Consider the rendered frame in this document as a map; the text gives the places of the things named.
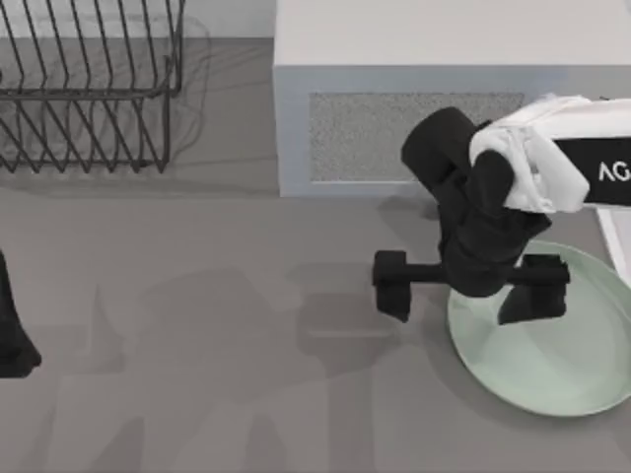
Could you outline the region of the pale green plate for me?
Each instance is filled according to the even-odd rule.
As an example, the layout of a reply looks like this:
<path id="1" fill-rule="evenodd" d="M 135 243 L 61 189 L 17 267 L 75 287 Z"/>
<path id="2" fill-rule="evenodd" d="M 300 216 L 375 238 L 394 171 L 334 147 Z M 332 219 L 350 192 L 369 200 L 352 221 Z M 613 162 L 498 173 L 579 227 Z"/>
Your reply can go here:
<path id="1" fill-rule="evenodd" d="M 498 398 L 544 416 L 588 416 L 631 400 L 631 287 L 574 246 L 535 240 L 527 250 L 567 262 L 566 313 L 501 325 L 508 288 L 486 299 L 451 291 L 447 325 L 463 366 Z"/>

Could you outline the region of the grey speckled cabinet panel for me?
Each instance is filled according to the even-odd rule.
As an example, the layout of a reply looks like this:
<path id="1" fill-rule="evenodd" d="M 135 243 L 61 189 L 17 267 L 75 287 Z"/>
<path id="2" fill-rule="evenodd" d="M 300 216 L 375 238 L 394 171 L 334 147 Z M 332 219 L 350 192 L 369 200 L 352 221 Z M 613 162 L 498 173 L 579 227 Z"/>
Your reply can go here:
<path id="1" fill-rule="evenodd" d="M 400 148 L 431 113 L 454 106 L 474 123 L 525 102 L 520 93 L 322 93 L 310 95 L 311 180 L 409 181 Z"/>

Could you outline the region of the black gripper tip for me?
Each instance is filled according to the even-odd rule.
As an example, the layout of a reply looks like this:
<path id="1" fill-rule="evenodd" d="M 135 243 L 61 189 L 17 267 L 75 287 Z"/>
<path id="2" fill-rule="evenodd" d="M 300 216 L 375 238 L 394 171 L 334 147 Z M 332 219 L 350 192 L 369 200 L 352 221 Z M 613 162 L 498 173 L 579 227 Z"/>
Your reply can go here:
<path id="1" fill-rule="evenodd" d="M 0 379 L 25 378 L 42 356 L 18 315 L 6 258 L 0 249 Z"/>

